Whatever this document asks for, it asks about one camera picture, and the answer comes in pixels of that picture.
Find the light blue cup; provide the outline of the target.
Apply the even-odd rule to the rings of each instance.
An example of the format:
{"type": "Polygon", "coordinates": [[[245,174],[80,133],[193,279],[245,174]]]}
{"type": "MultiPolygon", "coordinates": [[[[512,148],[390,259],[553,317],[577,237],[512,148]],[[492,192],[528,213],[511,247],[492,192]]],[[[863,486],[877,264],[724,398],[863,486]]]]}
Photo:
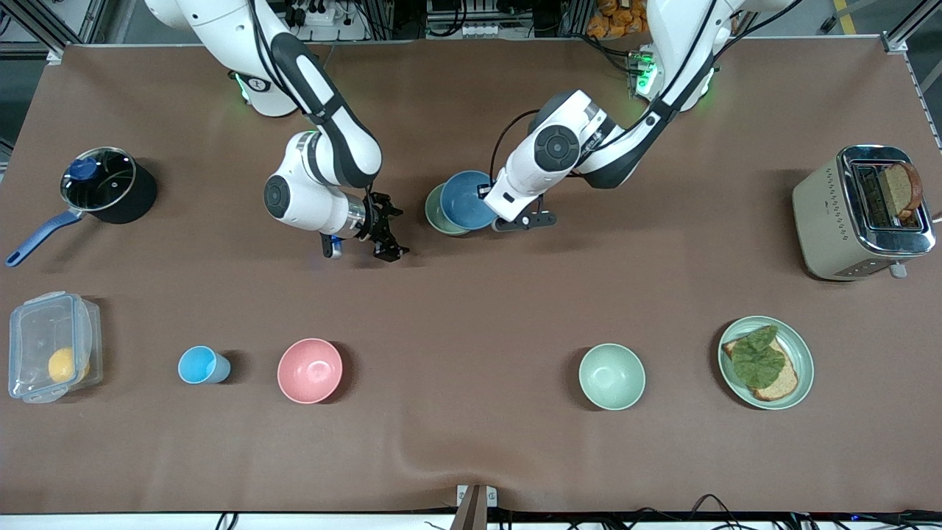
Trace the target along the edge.
{"type": "Polygon", "coordinates": [[[197,345],[181,355],[177,373],[187,384],[218,384],[230,375],[231,363],[208,346],[197,345]]]}

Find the pale green bowl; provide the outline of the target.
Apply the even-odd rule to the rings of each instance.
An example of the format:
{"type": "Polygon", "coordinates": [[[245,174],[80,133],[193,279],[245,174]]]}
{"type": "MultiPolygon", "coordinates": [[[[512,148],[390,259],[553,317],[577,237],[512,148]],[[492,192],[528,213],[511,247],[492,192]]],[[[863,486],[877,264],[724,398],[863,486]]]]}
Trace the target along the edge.
{"type": "Polygon", "coordinates": [[[455,225],[454,222],[448,220],[447,216],[444,214],[441,204],[441,195],[444,185],[444,183],[438,184],[438,186],[427,195],[424,212],[428,224],[433,226],[438,232],[450,237],[467,234],[469,232],[467,229],[455,225]]]}
{"type": "Polygon", "coordinates": [[[594,406],[623,411],[635,406],[646,388],[645,366],[639,356],[619,344],[606,343],[588,349],[578,366],[578,383],[594,406]]]}

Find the clear plastic lidded container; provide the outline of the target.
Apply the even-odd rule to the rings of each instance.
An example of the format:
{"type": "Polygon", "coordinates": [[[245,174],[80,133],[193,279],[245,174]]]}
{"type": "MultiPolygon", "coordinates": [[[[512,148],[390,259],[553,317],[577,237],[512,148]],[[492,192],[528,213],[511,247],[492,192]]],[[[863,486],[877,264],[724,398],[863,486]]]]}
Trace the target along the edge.
{"type": "Polygon", "coordinates": [[[51,403],[103,379],[100,308],[74,293],[45,293],[17,306],[10,316],[9,393],[25,403],[51,403]],[[55,384],[47,372],[61,347],[90,356],[83,381],[55,384]]]}

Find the green lettuce leaf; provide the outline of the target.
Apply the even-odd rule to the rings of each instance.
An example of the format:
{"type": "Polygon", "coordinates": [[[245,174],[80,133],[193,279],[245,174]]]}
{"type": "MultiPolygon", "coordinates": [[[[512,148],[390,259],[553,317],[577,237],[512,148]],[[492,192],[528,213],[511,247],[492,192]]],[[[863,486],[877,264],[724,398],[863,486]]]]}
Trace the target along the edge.
{"type": "Polygon", "coordinates": [[[773,346],[778,330],[776,325],[764,326],[737,340],[733,345],[733,369],[746,386],[766,389],[773,386],[780,376],[786,365],[786,358],[784,353],[773,346]]]}

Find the glass lid with blue knob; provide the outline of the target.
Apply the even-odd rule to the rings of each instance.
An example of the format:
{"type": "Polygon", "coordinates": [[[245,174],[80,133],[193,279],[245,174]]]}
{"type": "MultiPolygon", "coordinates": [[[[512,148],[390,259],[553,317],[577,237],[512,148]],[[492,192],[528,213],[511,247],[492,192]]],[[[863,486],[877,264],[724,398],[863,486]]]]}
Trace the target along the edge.
{"type": "Polygon", "coordinates": [[[78,155],[63,172],[60,195],[71,207],[100,211],[127,194],[135,162],[121,149],[99,147],[78,155]]]}

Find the brown toast slice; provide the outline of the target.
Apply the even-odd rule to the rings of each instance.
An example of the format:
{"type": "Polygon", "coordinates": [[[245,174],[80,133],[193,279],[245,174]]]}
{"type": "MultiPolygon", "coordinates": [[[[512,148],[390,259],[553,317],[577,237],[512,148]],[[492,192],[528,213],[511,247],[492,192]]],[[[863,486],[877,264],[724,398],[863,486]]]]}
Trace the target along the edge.
{"type": "Polygon", "coordinates": [[[901,222],[916,213],[923,200],[921,175],[911,163],[898,162],[878,176],[886,208],[901,222]]]}

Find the beige and chrome toaster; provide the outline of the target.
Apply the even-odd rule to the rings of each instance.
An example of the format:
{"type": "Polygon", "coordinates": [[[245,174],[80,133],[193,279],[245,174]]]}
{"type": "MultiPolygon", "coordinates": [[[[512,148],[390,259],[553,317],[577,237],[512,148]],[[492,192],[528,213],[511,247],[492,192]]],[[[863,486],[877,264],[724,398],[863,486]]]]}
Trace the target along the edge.
{"type": "Polygon", "coordinates": [[[904,278],[906,262],[935,248],[938,238],[924,198],[907,222],[886,208],[878,176],[898,162],[912,164],[898,147],[852,145],[794,188],[798,242],[812,275],[855,281],[888,269],[904,278]]]}

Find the blue bowl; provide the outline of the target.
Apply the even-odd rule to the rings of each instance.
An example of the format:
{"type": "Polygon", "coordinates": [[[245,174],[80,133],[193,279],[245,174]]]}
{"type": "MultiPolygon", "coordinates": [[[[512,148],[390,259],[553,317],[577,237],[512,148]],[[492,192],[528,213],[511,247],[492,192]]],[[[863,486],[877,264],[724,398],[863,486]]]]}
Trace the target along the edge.
{"type": "Polygon", "coordinates": [[[440,205],[448,221],[464,230],[480,230],[492,224],[497,214],[478,195],[478,187],[490,185],[485,172],[467,170],[445,181],[440,205]]]}

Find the bread slice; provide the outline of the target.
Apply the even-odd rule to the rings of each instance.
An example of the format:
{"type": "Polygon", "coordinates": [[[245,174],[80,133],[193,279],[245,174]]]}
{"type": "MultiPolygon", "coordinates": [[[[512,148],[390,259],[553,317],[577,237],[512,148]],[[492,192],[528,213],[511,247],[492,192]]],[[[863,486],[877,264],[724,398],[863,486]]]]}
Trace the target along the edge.
{"type": "MultiPolygon", "coordinates": [[[[732,347],[733,345],[736,344],[737,340],[739,339],[732,340],[732,342],[727,342],[726,344],[721,346],[721,349],[723,349],[723,352],[726,353],[726,356],[727,358],[729,358],[731,363],[732,363],[732,359],[731,359],[732,347]]],[[[768,386],[768,388],[766,389],[754,389],[744,384],[744,386],[746,386],[746,389],[750,390],[751,396],[753,396],[757,400],[762,400],[762,402],[769,402],[769,403],[773,402],[774,400],[781,400],[781,399],[787,398],[792,393],[794,393],[795,390],[798,388],[798,375],[797,375],[796,369],[794,368],[790,355],[788,355],[788,353],[784,349],[784,346],[781,346],[781,343],[778,338],[773,346],[778,351],[784,353],[785,358],[786,358],[786,365],[784,366],[784,369],[780,373],[780,376],[774,382],[773,386],[768,386]]]]}

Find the white power strip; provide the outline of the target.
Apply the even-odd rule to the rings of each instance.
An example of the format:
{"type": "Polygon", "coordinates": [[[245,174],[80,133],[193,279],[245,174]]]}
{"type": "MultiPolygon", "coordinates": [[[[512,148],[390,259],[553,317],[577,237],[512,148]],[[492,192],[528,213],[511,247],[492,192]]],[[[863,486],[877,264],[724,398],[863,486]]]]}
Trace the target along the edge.
{"type": "Polygon", "coordinates": [[[354,0],[294,0],[286,24],[303,41],[366,41],[372,39],[366,15],[354,0]]]}

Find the pale green plate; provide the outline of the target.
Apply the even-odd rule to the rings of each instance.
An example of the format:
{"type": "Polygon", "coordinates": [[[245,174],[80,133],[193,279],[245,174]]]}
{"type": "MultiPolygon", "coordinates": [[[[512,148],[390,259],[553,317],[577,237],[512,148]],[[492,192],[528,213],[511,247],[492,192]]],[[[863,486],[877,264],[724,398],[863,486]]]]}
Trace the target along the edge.
{"type": "Polygon", "coordinates": [[[767,316],[749,316],[731,323],[726,331],[723,332],[723,335],[721,335],[720,344],[718,346],[718,365],[721,375],[723,375],[724,380],[726,380],[727,386],[729,386],[733,392],[736,392],[741,399],[750,403],[750,405],[767,410],[784,410],[800,403],[805,399],[805,396],[808,395],[808,392],[810,392],[815,373],[813,358],[807,343],[805,343],[801,336],[787,325],[787,323],[777,321],[777,319],[767,316]],[[732,363],[729,358],[727,358],[726,353],[723,352],[723,349],[721,349],[721,346],[726,345],[727,342],[740,339],[743,336],[751,334],[754,330],[764,328],[764,326],[768,325],[776,325],[779,329],[777,338],[781,346],[784,346],[784,349],[791,357],[798,375],[798,388],[795,392],[784,399],[774,400],[770,403],[762,402],[762,400],[757,400],[751,396],[750,390],[747,390],[744,383],[740,382],[740,379],[734,375],[732,363]]]}

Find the metal table edge bracket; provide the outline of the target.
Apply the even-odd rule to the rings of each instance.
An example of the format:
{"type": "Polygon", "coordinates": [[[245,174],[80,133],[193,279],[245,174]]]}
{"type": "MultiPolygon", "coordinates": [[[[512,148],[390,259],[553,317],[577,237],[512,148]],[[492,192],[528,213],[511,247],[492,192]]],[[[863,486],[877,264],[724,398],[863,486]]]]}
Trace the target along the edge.
{"type": "Polygon", "coordinates": [[[487,530],[488,510],[497,507],[497,489],[485,485],[458,488],[458,508],[450,530],[487,530]]]}

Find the yellow lemon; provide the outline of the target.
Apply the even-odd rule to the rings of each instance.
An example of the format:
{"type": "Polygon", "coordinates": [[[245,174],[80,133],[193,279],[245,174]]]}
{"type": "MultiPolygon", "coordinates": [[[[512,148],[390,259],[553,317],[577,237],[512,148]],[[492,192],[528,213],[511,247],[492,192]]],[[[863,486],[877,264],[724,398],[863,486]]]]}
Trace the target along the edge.
{"type": "Polygon", "coordinates": [[[75,353],[73,347],[57,349],[47,363],[47,372],[55,384],[77,383],[88,376],[91,368],[89,355],[75,353]]]}

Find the pink bowl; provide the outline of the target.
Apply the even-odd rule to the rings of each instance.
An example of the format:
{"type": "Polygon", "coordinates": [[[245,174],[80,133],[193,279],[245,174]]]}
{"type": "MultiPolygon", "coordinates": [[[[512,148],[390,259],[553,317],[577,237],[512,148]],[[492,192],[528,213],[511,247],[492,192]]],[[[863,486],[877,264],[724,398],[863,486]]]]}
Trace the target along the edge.
{"type": "Polygon", "coordinates": [[[315,405],[330,398],[342,375],[339,349],[317,338],[295,342],[283,353],[277,370],[280,392],[300,405],[315,405]]]}

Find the bag of orange buns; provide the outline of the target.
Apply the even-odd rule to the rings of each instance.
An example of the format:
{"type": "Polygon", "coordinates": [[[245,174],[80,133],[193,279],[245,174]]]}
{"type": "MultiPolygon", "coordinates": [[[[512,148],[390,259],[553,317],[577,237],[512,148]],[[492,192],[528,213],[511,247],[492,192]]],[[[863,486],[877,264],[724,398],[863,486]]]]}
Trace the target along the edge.
{"type": "Polygon", "coordinates": [[[589,18],[586,34],[595,39],[618,39],[647,32],[648,0],[596,0],[596,13],[589,18]]]}

